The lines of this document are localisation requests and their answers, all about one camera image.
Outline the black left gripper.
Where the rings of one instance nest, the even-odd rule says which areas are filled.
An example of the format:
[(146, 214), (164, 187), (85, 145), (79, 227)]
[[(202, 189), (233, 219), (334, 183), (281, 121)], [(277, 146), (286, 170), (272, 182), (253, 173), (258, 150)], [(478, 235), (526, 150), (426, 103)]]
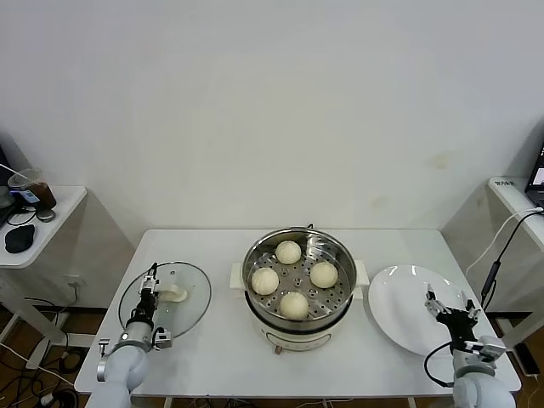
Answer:
[(138, 294), (140, 300), (137, 306), (132, 310), (130, 316), (130, 323), (140, 322), (145, 323), (148, 326), (153, 326), (153, 316), (156, 310), (156, 295), (157, 286), (160, 280), (156, 277), (158, 264), (153, 263), (148, 271), (142, 278)]

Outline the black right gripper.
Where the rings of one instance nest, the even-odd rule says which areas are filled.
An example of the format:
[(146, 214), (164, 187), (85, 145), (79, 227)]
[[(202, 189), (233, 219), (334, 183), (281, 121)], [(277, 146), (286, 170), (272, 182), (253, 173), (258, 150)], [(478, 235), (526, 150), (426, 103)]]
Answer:
[(473, 328), (478, 323), (480, 309), (476, 307), (472, 299), (467, 299), (465, 310), (448, 309), (436, 298), (434, 289), (430, 284), (425, 294), (425, 307), (437, 321), (446, 326), (450, 333), (452, 345), (464, 345), (465, 342), (476, 342)]

